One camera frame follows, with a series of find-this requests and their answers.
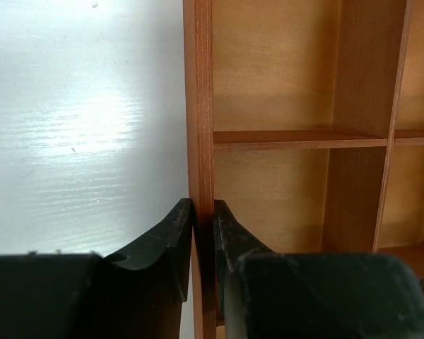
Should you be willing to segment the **orange compartment tray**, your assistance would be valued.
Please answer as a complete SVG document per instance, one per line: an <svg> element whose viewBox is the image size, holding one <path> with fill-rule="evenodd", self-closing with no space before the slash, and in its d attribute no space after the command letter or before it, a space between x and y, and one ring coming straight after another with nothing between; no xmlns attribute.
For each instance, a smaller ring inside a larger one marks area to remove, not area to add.
<svg viewBox="0 0 424 339"><path fill-rule="evenodd" d="M375 252L424 291L424 1L185 1L197 338L230 337L213 224Z"/></svg>

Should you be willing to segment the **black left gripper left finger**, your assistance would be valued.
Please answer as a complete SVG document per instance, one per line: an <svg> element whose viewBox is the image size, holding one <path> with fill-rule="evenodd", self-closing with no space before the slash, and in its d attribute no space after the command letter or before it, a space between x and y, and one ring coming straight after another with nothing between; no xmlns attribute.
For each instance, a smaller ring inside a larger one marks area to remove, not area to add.
<svg viewBox="0 0 424 339"><path fill-rule="evenodd" d="M193 203L108 256L0 255L0 338L178 338Z"/></svg>

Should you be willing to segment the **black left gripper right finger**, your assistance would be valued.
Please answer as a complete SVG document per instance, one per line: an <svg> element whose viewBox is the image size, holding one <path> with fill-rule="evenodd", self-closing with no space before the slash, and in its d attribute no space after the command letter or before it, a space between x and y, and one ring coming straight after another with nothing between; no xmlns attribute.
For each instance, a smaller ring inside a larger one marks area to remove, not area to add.
<svg viewBox="0 0 424 339"><path fill-rule="evenodd" d="M222 200L213 227L228 338L424 338L423 289L399 258L279 254Z"/></svg>

